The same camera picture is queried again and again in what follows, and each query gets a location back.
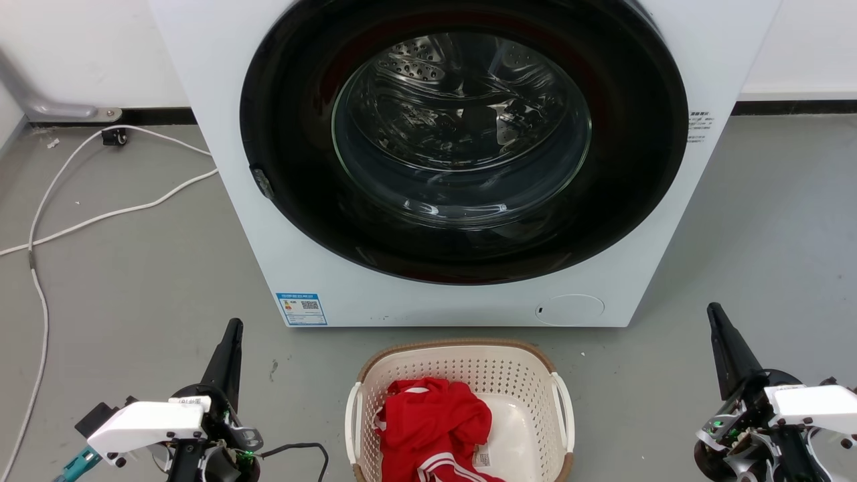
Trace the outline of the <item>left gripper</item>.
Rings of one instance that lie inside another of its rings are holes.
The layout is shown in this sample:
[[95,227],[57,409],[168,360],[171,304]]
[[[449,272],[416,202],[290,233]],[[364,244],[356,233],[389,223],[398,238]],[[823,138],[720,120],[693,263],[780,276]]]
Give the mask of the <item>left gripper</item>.
[[201,384],[175,392],[178,402],[208,397],[201,428],[190,436],[169,436],[168,481],[257,481],[253,451],[263,445],[257,429],[238,420],[244,323],[230,319],[212,353]]

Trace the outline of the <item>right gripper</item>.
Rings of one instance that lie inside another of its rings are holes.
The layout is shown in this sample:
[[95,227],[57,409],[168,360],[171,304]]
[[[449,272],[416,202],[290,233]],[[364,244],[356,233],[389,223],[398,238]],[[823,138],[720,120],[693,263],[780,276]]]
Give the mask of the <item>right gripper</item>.
[[804,428],[774,415],[765,391],[797,385],[798,379],[763,370],[722,305],[710,303],[707,317],[724,403],[697,433],[697,468],[711,481],[804,481]]

